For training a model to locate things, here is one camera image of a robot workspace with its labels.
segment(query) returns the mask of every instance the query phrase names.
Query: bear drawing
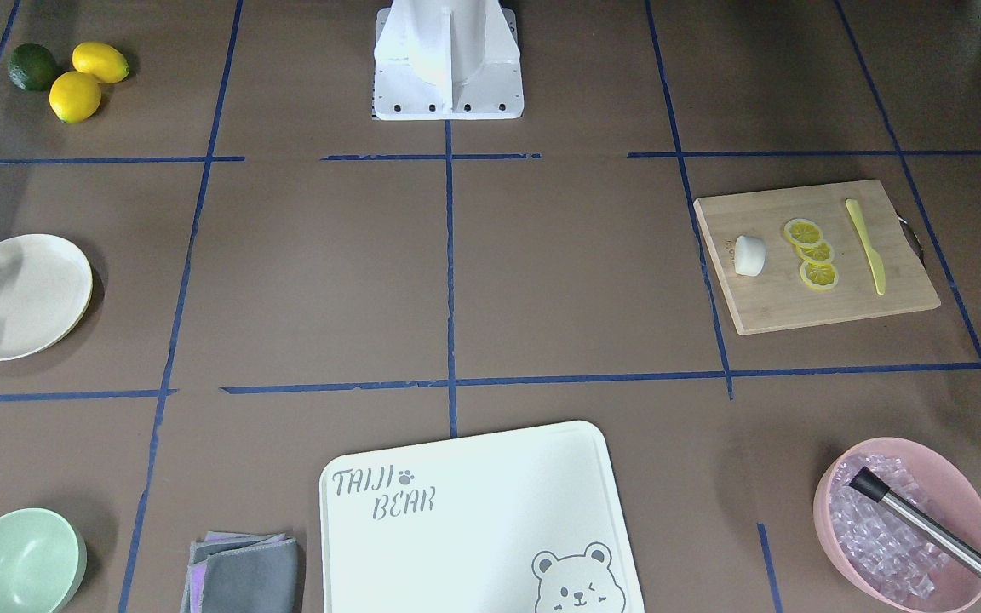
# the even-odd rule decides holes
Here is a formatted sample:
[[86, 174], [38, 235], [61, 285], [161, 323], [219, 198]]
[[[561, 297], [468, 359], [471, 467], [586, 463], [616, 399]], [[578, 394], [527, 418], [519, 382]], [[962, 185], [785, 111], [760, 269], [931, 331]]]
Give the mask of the bear drawing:
[[540, 579], [536, 613], [622, 613], [627, 606], [619, 583], [611, 573], [611, 550], [592, 543], [585, 553], [557, 558], [541, 551], [532, 560]]

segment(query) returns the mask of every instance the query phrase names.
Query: white tray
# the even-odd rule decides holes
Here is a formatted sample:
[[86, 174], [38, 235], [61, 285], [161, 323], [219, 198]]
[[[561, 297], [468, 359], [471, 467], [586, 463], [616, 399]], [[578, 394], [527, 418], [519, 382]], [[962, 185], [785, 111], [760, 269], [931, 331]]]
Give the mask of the white tray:
[[320, 535], [328, 613], [643, 610], [607, 445], [584, 421], [335, 458]]
[[82, 250], [51, 234], [0, 242], [0, 361], [31, 356], [85, 313], [93, 272]]

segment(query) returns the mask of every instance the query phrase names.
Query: green bowl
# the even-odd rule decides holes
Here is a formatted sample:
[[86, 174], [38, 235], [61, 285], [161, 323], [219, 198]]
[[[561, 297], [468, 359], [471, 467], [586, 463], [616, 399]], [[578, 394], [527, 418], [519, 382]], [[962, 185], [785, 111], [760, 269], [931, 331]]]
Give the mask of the green bowl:
[[0, 613], [55, 613], [85, 574], [85, 541], [46, 508], [0, 517]]

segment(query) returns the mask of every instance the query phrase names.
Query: knife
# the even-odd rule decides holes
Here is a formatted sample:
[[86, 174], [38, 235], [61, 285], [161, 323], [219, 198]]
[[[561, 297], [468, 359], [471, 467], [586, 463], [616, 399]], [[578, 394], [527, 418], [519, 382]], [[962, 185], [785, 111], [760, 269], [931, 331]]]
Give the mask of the knife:
[[884, 261], [881, 260], [880, 253], [873, 249], [873, 244], [869, 241], [869, 230], [865, 229], [865, 219], [861, 216], [861, 205], [856, 199], [846, 198], [846, 210], [850, 214], [850, 221], [853, 221], [853, 226], [858, 230], [861, 247], [865, 248], [865, 257], [869, 260], [869, 270], [873, 273], [876, 295], [884, 295]]

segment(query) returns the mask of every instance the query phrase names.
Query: folded cloth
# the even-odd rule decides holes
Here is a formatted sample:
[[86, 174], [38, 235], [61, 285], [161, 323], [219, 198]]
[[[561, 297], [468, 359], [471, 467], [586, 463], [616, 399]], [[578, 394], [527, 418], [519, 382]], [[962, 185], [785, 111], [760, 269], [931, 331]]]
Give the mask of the folded cloth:
[[285, 535], [207, 532], [191, 545], [181, 613], [290, 613], [297, 542]]

